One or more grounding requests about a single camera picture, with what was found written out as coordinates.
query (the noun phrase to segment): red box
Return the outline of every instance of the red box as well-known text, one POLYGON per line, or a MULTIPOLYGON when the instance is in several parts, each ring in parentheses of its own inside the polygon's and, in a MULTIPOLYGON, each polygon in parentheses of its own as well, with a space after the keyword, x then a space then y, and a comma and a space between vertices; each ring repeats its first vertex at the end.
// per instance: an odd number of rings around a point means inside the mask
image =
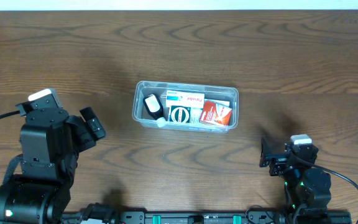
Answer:
POLYGON ((200 123, 227 126, 232 111, 232 108, 207 100, 201 113, 200 123))

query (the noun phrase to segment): green clip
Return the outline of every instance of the green clip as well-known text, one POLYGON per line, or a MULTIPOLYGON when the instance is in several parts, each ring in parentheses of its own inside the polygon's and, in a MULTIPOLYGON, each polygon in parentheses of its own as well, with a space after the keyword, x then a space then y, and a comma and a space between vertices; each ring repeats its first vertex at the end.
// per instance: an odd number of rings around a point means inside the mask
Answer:
POLYGON ((233 224, 241 224, 241 216, 233 215, 233 224))
POLYGON ((153 215, 153 224, 161 224, 161 216, 153 215))

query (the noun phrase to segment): wooden table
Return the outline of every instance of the wooden table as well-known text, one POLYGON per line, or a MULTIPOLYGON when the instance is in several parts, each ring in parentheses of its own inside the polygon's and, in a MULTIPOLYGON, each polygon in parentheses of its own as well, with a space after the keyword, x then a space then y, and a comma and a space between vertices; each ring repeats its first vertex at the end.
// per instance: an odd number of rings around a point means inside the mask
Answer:
MULTIPOLYGON (((0 114, 57 89, 108 132, 81 153, 67 210, 279 208, 283 180, 259 168, 260 137, 307 133, 317 164, 358 183, 358 11, 0 12, 0 114), (132 117, 141 80, 233 86, 227 134, 147 129, 132 117)), ((0 121, 0 184, 24 119, 0 121)), ((329 208, 358 217, 358 192, 332 178, 329 208)))

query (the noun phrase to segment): plastic bin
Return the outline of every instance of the plastic bin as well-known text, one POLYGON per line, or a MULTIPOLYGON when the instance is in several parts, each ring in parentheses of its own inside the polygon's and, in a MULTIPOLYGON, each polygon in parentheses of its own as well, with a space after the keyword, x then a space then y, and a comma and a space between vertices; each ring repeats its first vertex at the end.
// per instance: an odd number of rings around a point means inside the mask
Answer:
POLYGON ((136 86, 132 117, 135 121, 140 122, 141 125, 146 128, 227 133, 230 129, 235 128, 238 124, 239 92, 237 89, 231 87, 140 81, 136 86), (169 108, 166 107, 167 90, 204 93, 205 98, 209 100, 229 101, 230 107, 233 109, 229 124, 227 126, 217 126, 213 124, 183 124, 167 121, 165 126, 159 127, 157 125, 157 121, 147 113, 146 108, 143 105, 143 98, 149 94, 155 94, 156 96, 159 96, 161 104, 164 107, 165 119, 167 119, 169 113, 169 108))

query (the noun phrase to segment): round label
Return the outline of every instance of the round label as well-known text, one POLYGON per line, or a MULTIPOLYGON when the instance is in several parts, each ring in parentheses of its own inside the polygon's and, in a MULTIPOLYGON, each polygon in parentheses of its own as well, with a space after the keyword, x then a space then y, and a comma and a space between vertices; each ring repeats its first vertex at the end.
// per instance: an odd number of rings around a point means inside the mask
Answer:
POLYGON ((171 119, 173 122, 186 123, 189 118, 189 111, 183 107, 177 107, 172 110, 171 119))

